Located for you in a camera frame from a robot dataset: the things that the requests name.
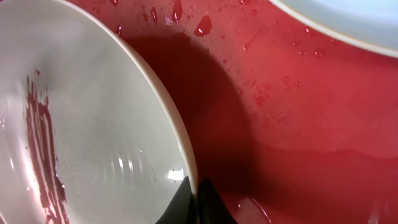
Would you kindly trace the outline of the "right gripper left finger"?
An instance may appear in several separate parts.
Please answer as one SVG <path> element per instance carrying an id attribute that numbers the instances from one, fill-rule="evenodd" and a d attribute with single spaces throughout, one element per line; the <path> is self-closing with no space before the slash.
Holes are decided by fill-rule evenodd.
<path id="1" fill-rule="evenodd" d="M 195 203 L 189 178 L 185 177 L 165 212 L 155 224 L 194 223 L 196 223 Z"/>

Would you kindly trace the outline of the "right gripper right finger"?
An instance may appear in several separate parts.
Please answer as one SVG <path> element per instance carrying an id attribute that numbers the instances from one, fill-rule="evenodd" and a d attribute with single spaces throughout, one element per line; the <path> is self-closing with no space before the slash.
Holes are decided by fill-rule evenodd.
<path id="1" fill-rule="evenodd" d="M 209 178 L 199 185 L 197 202 L 200 224 L 237 224 Z"/>

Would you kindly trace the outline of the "white plate with stain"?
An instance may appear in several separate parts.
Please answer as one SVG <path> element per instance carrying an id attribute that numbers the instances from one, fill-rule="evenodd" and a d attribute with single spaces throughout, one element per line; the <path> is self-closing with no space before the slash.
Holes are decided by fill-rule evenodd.
<path id="1" fill-rule="evenodd" d="M 153 69 L 67 1 L 1 2 L 1 222 L 156 223 L 198 175 Z"/>

